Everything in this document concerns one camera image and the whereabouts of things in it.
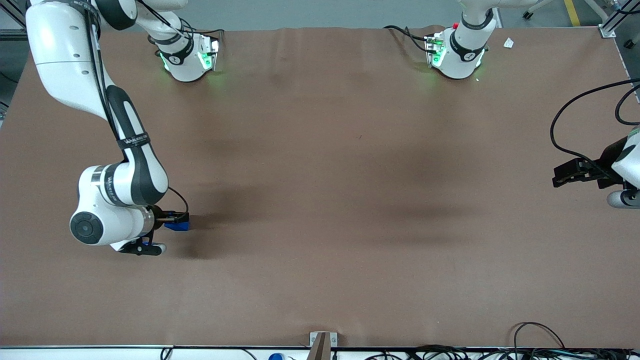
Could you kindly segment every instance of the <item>metal frame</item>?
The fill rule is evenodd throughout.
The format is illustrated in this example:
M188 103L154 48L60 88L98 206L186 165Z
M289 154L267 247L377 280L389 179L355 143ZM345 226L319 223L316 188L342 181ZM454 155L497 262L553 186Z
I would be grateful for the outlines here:
M18 3L12 0L0 0L0 8L4 10L15 22L20 25L22 29L26 29L26 21L24 19L24 14L20 7L18 7Z

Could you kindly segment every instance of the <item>green led light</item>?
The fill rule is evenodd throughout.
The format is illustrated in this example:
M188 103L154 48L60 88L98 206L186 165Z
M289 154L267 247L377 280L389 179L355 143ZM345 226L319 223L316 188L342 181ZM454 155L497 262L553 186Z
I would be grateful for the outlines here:
M160 59L162 59L162 63L164 64L164 69L167 71L170 71L169 65L166 64L166 60L164 59L164 55L162 55L162 53L160 53Z
M198 52L198 55L200 56L200 62L202 63L202 67L205 70L211 69L212 67L211 56L209 56L207 53L202 54L200 52Z

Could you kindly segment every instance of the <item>circular joint cap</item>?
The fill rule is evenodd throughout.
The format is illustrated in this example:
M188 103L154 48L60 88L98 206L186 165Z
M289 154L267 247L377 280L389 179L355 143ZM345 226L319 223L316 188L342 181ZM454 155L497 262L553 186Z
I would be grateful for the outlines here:
M103 233L100 219L86 211L75 214L71 218L69 227L74 237L87 245L97 244Z

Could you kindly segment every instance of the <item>white paper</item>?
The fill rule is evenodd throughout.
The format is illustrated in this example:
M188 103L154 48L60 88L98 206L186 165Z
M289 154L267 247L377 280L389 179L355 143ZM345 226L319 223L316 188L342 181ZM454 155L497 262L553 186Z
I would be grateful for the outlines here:
M513 47L513 40L511 38L507 38L507 41L504 42L504 47L511 49Z

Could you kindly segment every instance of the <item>black strap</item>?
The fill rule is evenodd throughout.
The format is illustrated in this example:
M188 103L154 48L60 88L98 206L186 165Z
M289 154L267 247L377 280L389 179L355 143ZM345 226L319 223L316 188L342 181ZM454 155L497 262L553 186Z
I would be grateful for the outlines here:
M451 49L460 56L460 60L464 61L465 63L468 63L470 61L474 61L478 55L480 55L480 53L482 52L482 50L484 50L484 47L486 45L486 43L475 50L471 50L471 49L467 49L466 47L463 47L462 45L460 45L458 43L458 41L456 41L456 31L454 30L451 33L451 37L449 38L449 42L451 43Z
M467 28L467 29L471 29L471 30L482 30L484 29L487 25L489 25L489 23L491 22L491 20L493 20L493 9L489 9L486 11L485 13L486 18L484 18L484 22L480 25L473 25L473 24L469 24L468 22L465 21L465 16L464 14L462 15L462 25Z
M180 40L181 37L182 37L182 34L176 33L174 36L166 40L158 40L156 38L152 38L151 35L149 35L149 38L153 39L154 45L171 45L174 42L177 42L178 40Z
M184 63L184 59L187 58L187 56L189 56L189 54L191 54L191 51L193 50L193 37L188 38L189 43L187 44L187 46L185 46L182 50L178 51L177 53L166 53L164 51L160 51L160 53L163 55L163 58L174 64L174 65L182 65L182 63Z
M151 138L149 138L149 134L142 133L140 135L134 135L128 138L118 140L117 142L120 150L124 150L124 149L129 149L131 147L139 147L142 145L146 145L151 142Z

